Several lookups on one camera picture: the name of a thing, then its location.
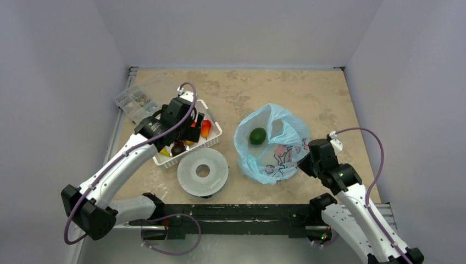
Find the light blue plastic bag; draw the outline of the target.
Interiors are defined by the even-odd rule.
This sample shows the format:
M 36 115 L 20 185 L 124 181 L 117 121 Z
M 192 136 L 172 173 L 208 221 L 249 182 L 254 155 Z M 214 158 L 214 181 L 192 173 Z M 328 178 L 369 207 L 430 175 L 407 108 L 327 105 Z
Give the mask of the light blue plastic bag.
M 266 140 L 251 145 L 249 134 L 264 128 Z M 276 184 L 298 172 L 297 162 L 309 152 L 310 130 L 301 118 L 278 104 L 268 103 L 244 118 L 234 133 L 237 164 L 247 177 L 262 184 Z

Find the green fake fruit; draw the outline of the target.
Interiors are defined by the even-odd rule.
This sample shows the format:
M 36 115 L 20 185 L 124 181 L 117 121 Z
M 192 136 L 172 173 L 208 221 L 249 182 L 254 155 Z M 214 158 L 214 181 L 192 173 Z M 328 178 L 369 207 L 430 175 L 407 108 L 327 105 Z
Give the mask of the green fake fruit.
M 267 132 L 264 128 L 254 128 L 249 134 L 249 142 L 251 145 L 259 146 L 267 138 Z

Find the yellow fake fruit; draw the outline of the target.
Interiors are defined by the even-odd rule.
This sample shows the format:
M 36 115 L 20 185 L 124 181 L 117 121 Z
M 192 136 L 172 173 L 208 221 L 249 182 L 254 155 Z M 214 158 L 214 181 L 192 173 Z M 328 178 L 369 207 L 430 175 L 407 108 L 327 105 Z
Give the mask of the yellow fake fruit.
M 166 148 L 161 149 L 159 153 L 163 156 L 171 157 L 171 153 Z

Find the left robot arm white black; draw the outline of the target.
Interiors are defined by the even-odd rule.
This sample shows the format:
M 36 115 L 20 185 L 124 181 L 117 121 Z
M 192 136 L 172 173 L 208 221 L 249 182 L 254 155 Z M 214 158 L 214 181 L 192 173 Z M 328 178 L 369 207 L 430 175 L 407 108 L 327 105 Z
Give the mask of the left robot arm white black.
M 64 228 L 66 244 L 83 239 L 81 236 L 70 240 L 68 232 L 72 223 L 84 235 L 98 240 L 121 223 L 144 219 L 156 225 L 163 220 L 164 210 L 153 194 L 119 202 L 114 202 L 113 198 L 133 174 L 164 147 L 176 141 L 198 141 L 200 127 L 193 127 L 192 123 L 202 121 L 204 115 L 196 112 L 196 101 L 196 96 L 174 97 L 169 104 L 142 119 L 125 145 L 97 173 L 77 187 L 67 185 L 62 190 L 60 195 L 68 217 Z

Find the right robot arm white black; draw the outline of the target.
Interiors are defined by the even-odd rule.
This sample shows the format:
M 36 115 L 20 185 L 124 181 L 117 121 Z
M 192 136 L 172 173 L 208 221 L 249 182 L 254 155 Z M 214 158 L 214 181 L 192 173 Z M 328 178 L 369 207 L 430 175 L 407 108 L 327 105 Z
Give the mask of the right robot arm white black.
M 409 247 L 395 233 L 367 196 L 356 170 L 338 161 L 342 147 L 337 138 L 312 140 L 308 154 L 298 163 L 301 171 L 318 178 L 331 191 L 311 200 L 310 220 L 332 227 L 363 263 L 423 263 L 421 251 Z

